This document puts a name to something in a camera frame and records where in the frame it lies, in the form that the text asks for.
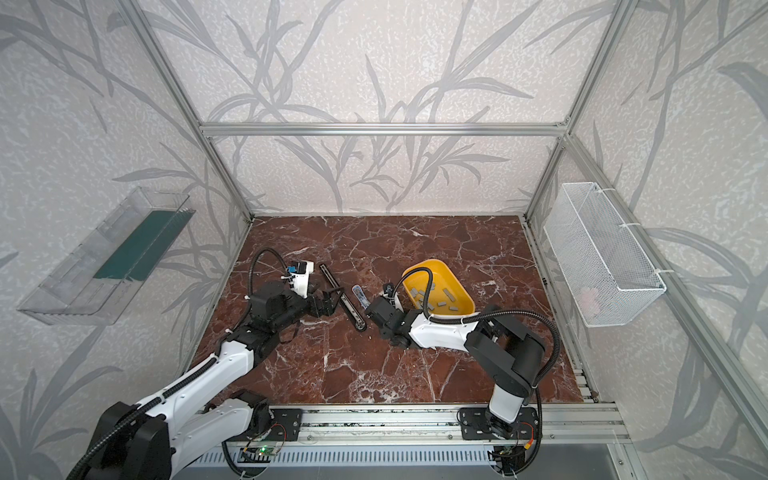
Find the light blue stapler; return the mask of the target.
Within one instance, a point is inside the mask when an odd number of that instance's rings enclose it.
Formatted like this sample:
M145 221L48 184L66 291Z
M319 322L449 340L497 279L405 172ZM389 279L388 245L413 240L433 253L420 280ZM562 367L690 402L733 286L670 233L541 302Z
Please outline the light blue stapler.
M354 285L352 287L352 293L357 298L363 310L366 310L370 306L371 302L360 285Z

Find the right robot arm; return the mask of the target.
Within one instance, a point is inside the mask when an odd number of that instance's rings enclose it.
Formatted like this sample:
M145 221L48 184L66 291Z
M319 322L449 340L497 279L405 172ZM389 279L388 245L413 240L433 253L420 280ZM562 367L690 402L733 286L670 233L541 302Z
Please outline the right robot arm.
M472 356L494 382L485 424L500 438L512 437L520 410L538 393L562 348L556 323L528 310L491 306L470 316L439 318L416 309L401 310L380 296L365 314L394 346Z

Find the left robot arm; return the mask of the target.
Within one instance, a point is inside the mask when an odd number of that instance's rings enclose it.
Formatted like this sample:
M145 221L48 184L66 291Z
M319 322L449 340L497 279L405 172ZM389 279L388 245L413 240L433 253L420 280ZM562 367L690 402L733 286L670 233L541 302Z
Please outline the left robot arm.
M210 400L263 362L282 330L306 315L333 315L343 291L302 296L280 281L264 284L206 360L153 395L107 409L69 478L171 479L232 438L270 434L275 421L264 396L240 390L216 407Z

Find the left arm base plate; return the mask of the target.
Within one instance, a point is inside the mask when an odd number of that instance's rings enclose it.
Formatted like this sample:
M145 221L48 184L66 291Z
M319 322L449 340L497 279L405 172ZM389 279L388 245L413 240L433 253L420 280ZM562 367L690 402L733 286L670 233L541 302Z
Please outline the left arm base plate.
M302 425L303 410L299 408L271 409L269 417L257 412L248 430L233 437L234 441L296 442Z

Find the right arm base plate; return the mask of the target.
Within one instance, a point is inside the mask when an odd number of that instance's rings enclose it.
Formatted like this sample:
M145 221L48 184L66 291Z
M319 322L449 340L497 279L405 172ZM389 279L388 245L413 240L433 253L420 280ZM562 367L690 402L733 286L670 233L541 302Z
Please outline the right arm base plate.
M529 442L535 439L540 419L535 408L524 406L512 422L501 420L488 408L464 407L457 413L463 440L511 440Z

